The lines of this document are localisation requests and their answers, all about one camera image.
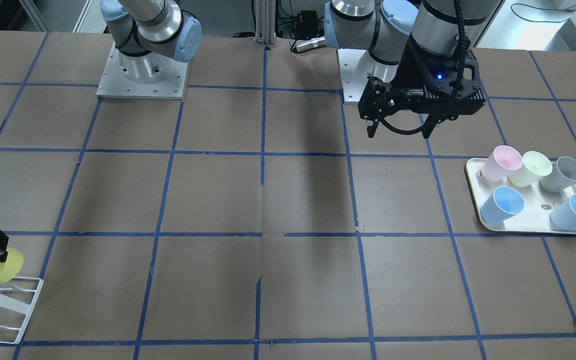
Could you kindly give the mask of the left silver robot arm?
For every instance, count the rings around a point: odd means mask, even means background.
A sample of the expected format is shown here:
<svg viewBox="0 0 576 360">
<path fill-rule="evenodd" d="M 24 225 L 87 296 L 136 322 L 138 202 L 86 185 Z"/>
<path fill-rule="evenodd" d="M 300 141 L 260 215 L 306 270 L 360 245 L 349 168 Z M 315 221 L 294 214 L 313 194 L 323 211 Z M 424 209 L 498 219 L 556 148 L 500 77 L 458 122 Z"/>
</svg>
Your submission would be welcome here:
<svg viewBox="0 0 576 360">
<path fill-rule="evenodd" d="M 334 49 L 364 50 L 389 77 L 365 73 L 358 100 L 366 134 L 380 126 L 428 139 L 434 129 L 472 116 L 487 98 L 473 40 L 494 13 L 494 0 L 331 0 L 324 37 Z"/>
</svg>

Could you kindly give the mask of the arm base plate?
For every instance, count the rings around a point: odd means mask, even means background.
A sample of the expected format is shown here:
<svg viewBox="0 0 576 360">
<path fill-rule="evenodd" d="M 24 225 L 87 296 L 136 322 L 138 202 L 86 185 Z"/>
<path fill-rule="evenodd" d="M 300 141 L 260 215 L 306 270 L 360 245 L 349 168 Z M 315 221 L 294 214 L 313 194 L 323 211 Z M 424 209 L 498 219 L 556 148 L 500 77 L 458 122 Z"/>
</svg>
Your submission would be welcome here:
<svg viewBox="0 0 576 360">
<path fill-rule="evenodd" d="M 151 52 L 141 57 L 110 47 L 96 95 L 115 100 L 183 100 L 188 63 Z"/>
<path fill-rule="evenodd" d="M 337 50 L 343 102 L 358 104 L 370 76 L 382 82 L 393 80 L 397 64 L 382 64 L 373 59 L 368 50 L 339 48 Z"/>
</svg>

